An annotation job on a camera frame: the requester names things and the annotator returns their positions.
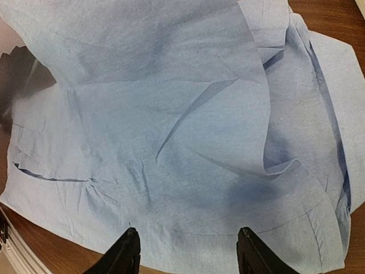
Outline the light blue long sleeve shirt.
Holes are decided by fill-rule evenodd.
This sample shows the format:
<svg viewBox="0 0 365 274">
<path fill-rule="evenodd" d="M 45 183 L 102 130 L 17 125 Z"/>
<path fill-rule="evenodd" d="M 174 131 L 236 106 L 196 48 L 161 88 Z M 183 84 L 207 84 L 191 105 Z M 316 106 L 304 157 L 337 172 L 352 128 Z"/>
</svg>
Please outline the light blue long sleeve shirt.
<svg viewBox="0 0 365 274">
<path fill-rule="evenodd" d="M 287 1 L 2 1 L 35 60 L 1 202 L 96 252 L 237 273 L 251 228 L 299 273 L 344 267 L 364 202 L 364 76 Z"/>
</svg>

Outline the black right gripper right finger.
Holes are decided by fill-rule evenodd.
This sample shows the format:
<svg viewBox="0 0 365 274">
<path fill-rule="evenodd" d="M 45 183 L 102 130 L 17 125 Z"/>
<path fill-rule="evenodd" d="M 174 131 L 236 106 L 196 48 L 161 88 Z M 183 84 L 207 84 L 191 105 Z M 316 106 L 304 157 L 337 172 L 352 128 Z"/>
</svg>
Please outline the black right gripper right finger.
<svg viewBox="0 0 365 274">
<path fill-rule="evenodd" d="M 249 227 L 241 228 L 236 244 L 239 273 L 298 274 L 284 263 Z"/>
</svg>

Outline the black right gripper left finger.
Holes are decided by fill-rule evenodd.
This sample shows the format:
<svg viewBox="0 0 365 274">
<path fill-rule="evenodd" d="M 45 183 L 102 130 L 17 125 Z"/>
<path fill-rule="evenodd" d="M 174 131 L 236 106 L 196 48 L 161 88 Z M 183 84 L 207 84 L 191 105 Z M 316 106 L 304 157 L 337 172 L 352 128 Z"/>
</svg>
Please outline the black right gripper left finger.
<svg viewBox="0 0 365 274">
<path fill-rule="evenodd" d="M 84 274 L 138 274 L 140 252 L 139 234 L 130 227 Z"/>
</svg>

